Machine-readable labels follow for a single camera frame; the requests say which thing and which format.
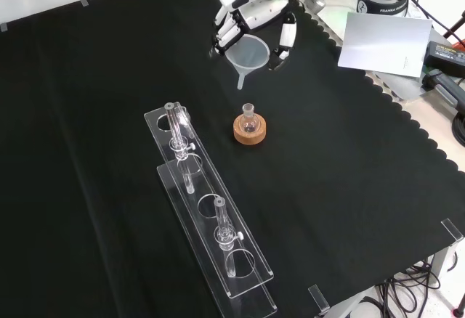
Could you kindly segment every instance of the black tablecloth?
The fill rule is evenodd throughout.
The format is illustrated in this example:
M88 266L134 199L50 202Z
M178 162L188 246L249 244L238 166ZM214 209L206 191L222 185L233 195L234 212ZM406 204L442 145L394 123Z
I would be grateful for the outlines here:
M453 242L465 179L310 16L278 72L236 89L208 58L217 0L89 0L0 35L3 317L218 315L158 180L143 118L193 125L275 273L277 317L311 317ZM274 48L280 24L258 33ZM233 139L245 102L267 120Z

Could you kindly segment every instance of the plastic funnel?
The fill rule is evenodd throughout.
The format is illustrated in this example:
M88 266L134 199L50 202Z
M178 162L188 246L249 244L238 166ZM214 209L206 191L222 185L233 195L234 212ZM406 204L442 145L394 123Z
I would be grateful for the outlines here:
M242 89L246 75L268 62L270 50L260 38L244 35L225 52L225 55L239 73L238 89Z

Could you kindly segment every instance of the table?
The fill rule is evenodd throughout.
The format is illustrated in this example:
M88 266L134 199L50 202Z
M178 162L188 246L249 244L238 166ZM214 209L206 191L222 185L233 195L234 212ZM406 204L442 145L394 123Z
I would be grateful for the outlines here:
M46 210L62 206L66 220L76 218L94 237L87 246L78 229L58 222L57 211L58 221L49 222L52 234L64 240L73 235L74 241L49 244L38 236L35 246L72 254L73 260L9 265L17 283L29 283L29 273L53 277L42 293L53 292L63 304L44 309L40 298L25 297L18 285L2 305L5 315L18 302L67 317L93 311L108 317L115 311L121 317L217 314L158 181L162 160L143 119L173 100L189 110L275 273L268 288L276 317L315 315L311 285L334 306L451 244L443 219L465 227L463 177L363 73L336 67L338 49L310 17L297 14L302 28L291 62L279 73L249 75L238 92L235 71L205 53L214 2L89 0L87 7L76 3L11 24L1 36L0 74L8 86L0 117L15 119L11 127L2 123L8 133L2 166L14 168L14 174L4 172L4 181L16 188L0 200L19 196L23 204L11 213L19 217L37 208L34 197L40 194L49 203ZM259 35L276 44L280 24ZM233 119L245 102L256 105L269 129L263 145L251 150L232 139ZM39 137L41 145L34 140ZM441 172L437 186L419 193L416 186L434 171ZM35 176L41 178L37 188L20 189ZM58 196L47 184L56 176L66 182ZM75 187L69 190L74 198L68 198L68 186ZM443 204L434 203L445 194ZM13 207L6 207L8 215ZM18 244L37 234L46 217L25 224ZM9 220L10 230L15 221ZM29 255L23 250L21 258ZM57 272L60 263L64 268ZM70 282L68 263L69 271L79 269ZM81 300L92 284L95 294ZM76 295L63 290L68 285L78 288Z

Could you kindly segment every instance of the table leg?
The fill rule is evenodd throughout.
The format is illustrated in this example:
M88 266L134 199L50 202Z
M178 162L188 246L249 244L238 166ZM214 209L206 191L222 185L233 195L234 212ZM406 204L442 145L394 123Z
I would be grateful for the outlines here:
M448 259L453 257L456 251L458 242L446 247L433 255L431 272L436 275L437 278L441 278L448 271ZM436 283L434 277L429 278L432 283Z

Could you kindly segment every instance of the clear acrylic rack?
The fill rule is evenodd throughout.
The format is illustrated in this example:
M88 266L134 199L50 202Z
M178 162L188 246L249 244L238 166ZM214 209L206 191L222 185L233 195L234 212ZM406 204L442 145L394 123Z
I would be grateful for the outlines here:
M165 164L158 167L182 227L224 318L277 311L273 272L178 102L145 114Z

